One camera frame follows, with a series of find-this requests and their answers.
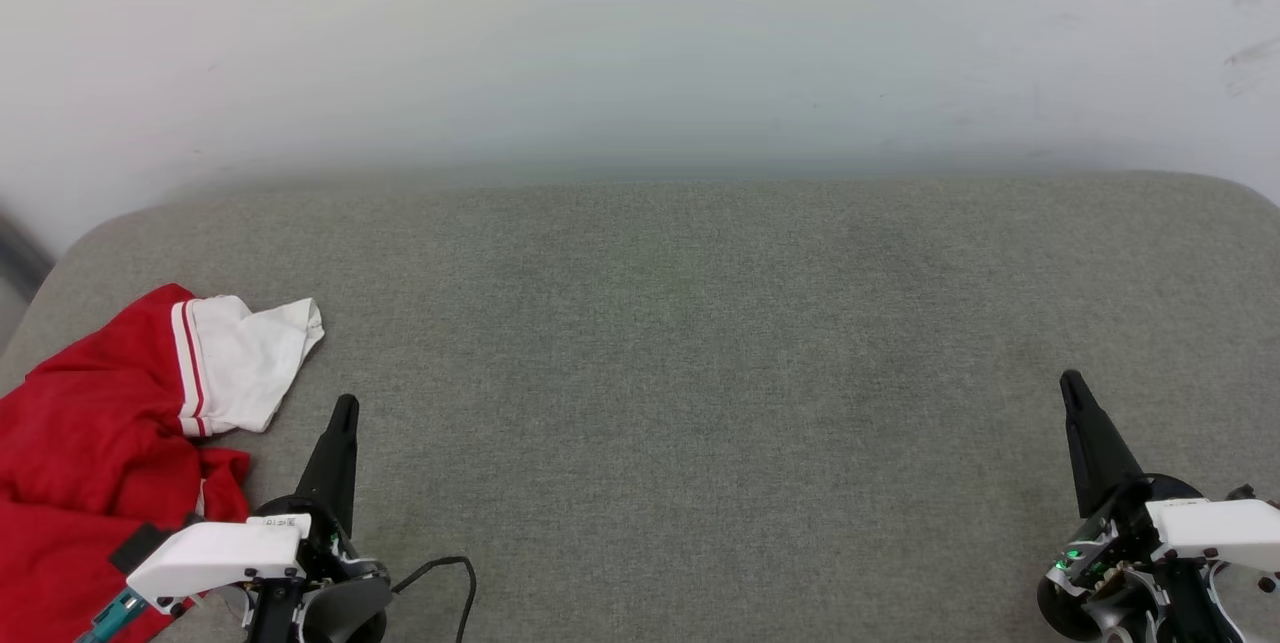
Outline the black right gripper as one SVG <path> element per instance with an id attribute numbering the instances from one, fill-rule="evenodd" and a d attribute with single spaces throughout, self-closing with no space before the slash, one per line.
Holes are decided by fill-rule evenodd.
<path id="1" fill-rule="evenodd" d="M 1202 500 L 1193 485 L 1138 464 L 1083 375 L 1060 377 L 1079 517 L 1087 519 L 1044 579 L 1061 590 L 1097 590 L 1121 569 L 1146 565 L 1158 547 L 1148 503 Z"/>

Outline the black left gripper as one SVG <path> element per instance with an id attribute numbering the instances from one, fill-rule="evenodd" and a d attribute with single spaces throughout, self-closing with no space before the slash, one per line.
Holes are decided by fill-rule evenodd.
<path id="1" fill-rule="evenodd" d="M 355 551 L 355 479 L 360 401 L 340 395 L 317 438 L 297 496 L 255 511 L 253 523 L 291 524 L 306 533 L 296 565 L 259 574 L 246 587 L 247 642 L 381 642 L 393 594 L 384 564 Z"/>

